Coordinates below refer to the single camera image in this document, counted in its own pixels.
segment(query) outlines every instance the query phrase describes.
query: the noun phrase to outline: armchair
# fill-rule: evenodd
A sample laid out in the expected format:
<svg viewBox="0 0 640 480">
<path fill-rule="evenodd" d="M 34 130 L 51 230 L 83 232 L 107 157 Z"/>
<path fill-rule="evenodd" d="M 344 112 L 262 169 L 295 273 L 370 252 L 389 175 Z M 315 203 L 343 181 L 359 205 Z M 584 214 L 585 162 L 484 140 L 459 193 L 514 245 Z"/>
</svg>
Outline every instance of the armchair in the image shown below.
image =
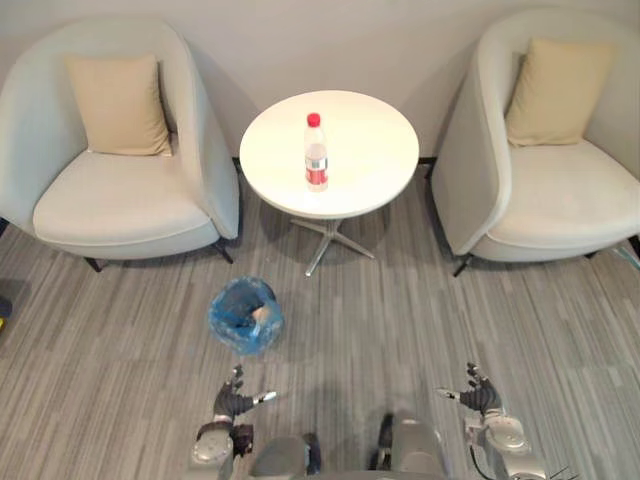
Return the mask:
<svg viewBox="0 0 640 480">
<path fill-rule="evenodd" d="M 531 37 L 607 42 L 615 65 L 577 145 L 516 148 L 505 113 Z M 482 36 L 432 175 L 456 255 L 502 262 L 588 254 L 640 232 L 640 35 L 578 10 L 513 15 Z"/>
<path fill-rule="evenodd" d="M 88 152 L 70 53 L 153 53 L 173 156 Z M 161 20 L 92 18 L 40 40 L 5 81 L 0 139 L 0 216 L 94 268 L 94 258 L 220 248 L 238 235 L 238 179 L 222 131 L 185 40 Z"/>
</svg>

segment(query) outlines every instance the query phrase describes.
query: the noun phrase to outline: water bottle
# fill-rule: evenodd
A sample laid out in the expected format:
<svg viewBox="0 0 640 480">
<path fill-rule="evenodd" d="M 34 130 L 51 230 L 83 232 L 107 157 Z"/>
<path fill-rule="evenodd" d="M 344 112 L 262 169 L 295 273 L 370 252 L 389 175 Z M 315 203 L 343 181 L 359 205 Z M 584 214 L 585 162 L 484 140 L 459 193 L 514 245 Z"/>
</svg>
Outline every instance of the water bottle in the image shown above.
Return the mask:
<svg viewBox="0 0 640 480">
<path fill-rule="evenodd" d="M 307 185 L 312 192 L 322 192 L 328 185 L 327 143 L 320 126 L 320 115 L 307 115 L 307 128 L 304 132 L 304 155 L 307 167 Z"/>
</svg>

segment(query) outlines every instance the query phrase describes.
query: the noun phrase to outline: gray carpet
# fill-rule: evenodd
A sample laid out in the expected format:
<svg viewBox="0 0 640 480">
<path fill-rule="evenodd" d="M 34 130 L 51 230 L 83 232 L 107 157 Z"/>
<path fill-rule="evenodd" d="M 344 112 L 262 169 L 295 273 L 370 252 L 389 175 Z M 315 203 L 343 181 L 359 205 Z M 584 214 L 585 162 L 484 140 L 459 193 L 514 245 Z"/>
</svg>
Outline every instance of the gray carpet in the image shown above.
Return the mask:
<svg viewBox="0 0 640 480">
<path fill-rule="evenodd" d="M 287 321 L 272 350 L 243 359 L 246 393 L 281 395 L 241 417 L 255 423 L 257 448 L 315 431 L 327 470 L 362 468 L 384 412 L 406 408 L 442 433 L 455 478 L 479 478 L 462 408 L 434 394 L 463 388 L 476 359 L 550 472 L 639 478 L 640 272 L 605 251 L 479 262 L 456 280 L 424 173 L 384 209 L 344 223 L 377 260 L 332 245 L 310 279 L 318 236 L 244 182 L 232 266 L 205 249 L 95 274 L 9 227 L 0 293 L 15 315 L 0 333 L 0 477 L 180 478 L 239 361 L 208 333 L 208 304 L 252 274 L 271 284 Z M 237 461 L 236 478 L 251 459 Z"/>
</svg>

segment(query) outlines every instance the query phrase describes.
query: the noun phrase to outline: red bottle cap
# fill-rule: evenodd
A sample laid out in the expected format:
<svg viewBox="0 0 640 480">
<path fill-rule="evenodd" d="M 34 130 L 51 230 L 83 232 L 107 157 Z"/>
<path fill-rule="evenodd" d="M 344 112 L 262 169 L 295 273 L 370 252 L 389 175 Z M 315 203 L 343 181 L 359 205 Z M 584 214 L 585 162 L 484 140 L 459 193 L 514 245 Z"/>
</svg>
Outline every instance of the red bottle cap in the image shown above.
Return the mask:
<svg viewBox="0 0 640 480">
<path fill-rule="evenodd" d="M 320 115 L 318 113 L 310 113 L 307 115 L 307 125 L 310 127 L 319 127 L 320 126 Z"/>
</svg>

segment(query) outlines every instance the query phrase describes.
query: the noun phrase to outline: white round table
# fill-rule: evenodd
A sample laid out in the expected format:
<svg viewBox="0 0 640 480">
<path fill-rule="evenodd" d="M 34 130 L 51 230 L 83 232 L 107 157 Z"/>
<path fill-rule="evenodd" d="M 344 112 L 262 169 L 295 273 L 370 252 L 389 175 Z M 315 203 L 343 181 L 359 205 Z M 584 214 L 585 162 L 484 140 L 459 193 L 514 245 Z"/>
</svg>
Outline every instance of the white round table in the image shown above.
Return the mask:
<svg viewBox="0 0 640 480">
<path fill-rule="evenodd" d="M 317 112 L 327 138 L 328 188 L 309 191 L 304 130 Z M 395 108 L 360 93 L 304 93 L 269 107 L 249 125 L 240 144 L 242 171 L 267 203 L 294 216 L 330 220 L 292 222 L 323 234 L 305 274 L 310 276 L 331 240 L 374 258 L 338 231 L 343 219 L 375 210 L 407 185 L 418 163 L 418 138 Z"/>
</svg>

